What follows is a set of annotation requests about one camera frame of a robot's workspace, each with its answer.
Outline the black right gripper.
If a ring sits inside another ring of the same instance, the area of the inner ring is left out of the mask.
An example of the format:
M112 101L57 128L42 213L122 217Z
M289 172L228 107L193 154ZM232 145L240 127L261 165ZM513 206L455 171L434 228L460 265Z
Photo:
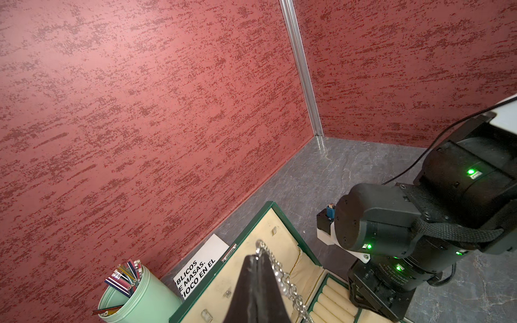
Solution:
M375 312L392 322L405 318L416 289L397 292L381 281L369 264L355 261L348 270L350 300L353 305Z

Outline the coloured pencils bunch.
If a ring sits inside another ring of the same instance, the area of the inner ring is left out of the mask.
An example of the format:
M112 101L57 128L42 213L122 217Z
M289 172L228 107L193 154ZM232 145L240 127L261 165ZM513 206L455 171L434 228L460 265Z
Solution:
M125 296L128 300L136 293L144 275L143 266L140 260L129 260L125 264L120 264L104 282L117 293ZM107 317L117 313L124 304L108 306L91 311L92 316Z

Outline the mint green pencil cup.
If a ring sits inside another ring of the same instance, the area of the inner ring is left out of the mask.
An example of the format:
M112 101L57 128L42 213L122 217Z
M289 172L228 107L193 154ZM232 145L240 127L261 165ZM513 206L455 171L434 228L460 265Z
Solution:
M101 297L98 317L104 322L168 322L182 300L144 266L143 277L132 296L108 287Z

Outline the aluminium corner post left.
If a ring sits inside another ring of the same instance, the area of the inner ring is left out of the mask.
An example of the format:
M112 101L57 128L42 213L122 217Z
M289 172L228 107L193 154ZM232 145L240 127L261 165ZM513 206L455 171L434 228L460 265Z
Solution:
M302 86L302 93L306 103L306 109L310 119L312 131L315 137L324 137L322 122L319 115L319 109L316 103L315 92L312 86L312 80L304 52L304 45L294 2L292 0L280 0L281 12L284 17L285 27L288 32L289 41L294 54L294 60Z

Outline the green jewelry box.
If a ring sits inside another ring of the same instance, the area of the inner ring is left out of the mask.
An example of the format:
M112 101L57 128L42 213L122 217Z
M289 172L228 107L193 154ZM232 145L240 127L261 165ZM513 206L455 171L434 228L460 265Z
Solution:
M244 258L261 254L272 263L290 322L392 322L352 304L348 279L321 265L274 202L268 202L227 245L171 322L223 322Z

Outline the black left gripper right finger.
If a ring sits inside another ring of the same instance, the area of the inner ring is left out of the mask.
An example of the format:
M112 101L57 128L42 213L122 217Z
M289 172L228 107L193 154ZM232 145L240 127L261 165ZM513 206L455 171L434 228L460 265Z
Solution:
M258 322L290 322L272 263L266 254L258 257Z

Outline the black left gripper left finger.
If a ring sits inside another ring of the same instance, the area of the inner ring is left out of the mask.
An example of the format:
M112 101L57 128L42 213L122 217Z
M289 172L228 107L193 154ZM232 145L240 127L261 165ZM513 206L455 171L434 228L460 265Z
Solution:
M259 322L259 307L255 284L259 278L259 257L246 256L224 319L227 322Z

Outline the white book with black text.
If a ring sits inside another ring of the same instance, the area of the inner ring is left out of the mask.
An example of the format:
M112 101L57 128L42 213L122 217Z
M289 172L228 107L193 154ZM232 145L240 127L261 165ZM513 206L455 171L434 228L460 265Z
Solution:
M183 300L191 295L228 248L227 243L213 234L174 276L174 282Z

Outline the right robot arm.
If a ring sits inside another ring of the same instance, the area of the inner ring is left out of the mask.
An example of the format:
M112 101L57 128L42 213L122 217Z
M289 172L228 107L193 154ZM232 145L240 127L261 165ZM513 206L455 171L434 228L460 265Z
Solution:
M337 243L370 255L348 272L353 305L397 322L423 283L474 251L516 250L516 98L459 128L426 156L412 184L361 183L338 201Z

